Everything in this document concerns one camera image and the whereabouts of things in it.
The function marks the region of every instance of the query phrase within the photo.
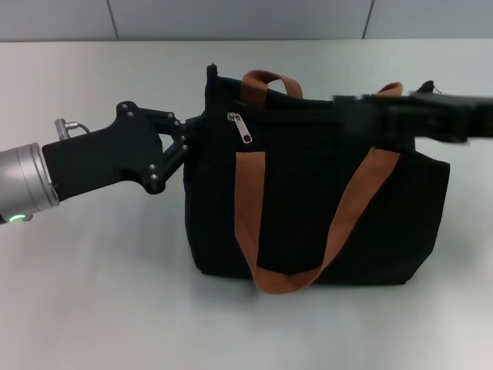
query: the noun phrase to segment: bag handle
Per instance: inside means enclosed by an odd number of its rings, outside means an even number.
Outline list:
[[[377,96],[400,96],[399,82]],[[257,287],[270,294],[299,291],[312,284],[340,253],[371,199],[394,171],[399,153],[372,148],[352,176],[329,227],[324,259],[319,267],[286,275],[257,266],[263,208],[265,153],[236,153],[234,232]]]
[[[262,70],[248,72],[241,80],[240,101],[256,108],[265,107],[268,83],[280,79],[286,87],[287,95],[302,99],[300,84],[290,77]]]

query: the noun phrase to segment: table surface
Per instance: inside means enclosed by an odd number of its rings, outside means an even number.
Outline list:
[[[123,100],[198,115],[211,62],[233,78],[292,76],[311,99],[428,79],[493,96],[492,50],[493,40],[1,44],[0,150],[56,141],[59,117],[101,129]],[[418,149],[448,161],[451,178],[434,253],[399,287],[269,296],[202,276],[181,172],[158,196],[121,183],[0,227],[2,369],[493,368],[493,143]]]

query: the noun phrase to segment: bag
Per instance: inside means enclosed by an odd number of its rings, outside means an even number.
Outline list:
[[[288,95],[267,88],[281,79]],[[379,94],[400,96],[402,85]],[[204,273],[271,294],[316,284],[404,284],[433,250],[448,163],[334,124],[332,102],[285,76],[207,70],[184,167],[186,231]]]

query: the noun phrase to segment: gray wall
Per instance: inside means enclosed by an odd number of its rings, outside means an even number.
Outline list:
[[[493,38],[491,0],[1,0],[0,41]]]

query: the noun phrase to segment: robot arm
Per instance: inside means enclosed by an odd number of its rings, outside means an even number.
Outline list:
[[[493,99],[416,93],[402,98],[335,96],[341,132],[374,143],[417,136],[446,143],[493,137]],[[37,143],[0,152],[0,223],[29,220],[60,201],[130,180],[151,194],[183,164],[189,139],[205,119],[185,123],[173,113],[123,102],[113,124],[69,138],[58,122],[60,140],[41,149]],[[173,144],[163,153],[160,134]]]
[[[0,152],[0,223],[30,220],[59,202],[120,181],[137,182],[151,194],[183,164],[192,135],[171,112],[123,102],[105,129],[70,138],[57,120],[60,141]],[[173,144],[163,152],[160,134]]]

